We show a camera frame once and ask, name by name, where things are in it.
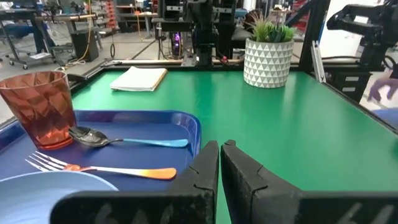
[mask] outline succulent plant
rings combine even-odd
[[[253,22],[249,24],[253,31],[251,40],[256,42],[281,43],[289,42],[293,39],[294,28],[273,24],[262,14],[253,14],[251,16],[253,18]]]

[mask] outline hand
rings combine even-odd
[[[387,99],[391,100],[394,93],[398,90],[398,79],[395,78],[378,79],[371,87],[368,100],[375,99],[377,102],[379,102],[381,100],[379,90],[384,86],[390,87],[390,90],[387,93]]]

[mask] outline blue spoon handle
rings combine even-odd
[[[165,146],[165,147],[185,147],[188,144],[188,140],[187,139],[178,139],[178,140],[123,139],[123,141],[143,143],[143,144],[151,144],[151,145]]]

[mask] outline white notebook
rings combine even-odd
[[[165,68],[131,67],[111,83],[111,89],[124,91],[154,91],[167,73]]]

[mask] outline white geometric pot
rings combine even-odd
[[[246,39],[243,78],[260,88],[278,88],[286,84],[292,60],[293,40],[262,43]]]

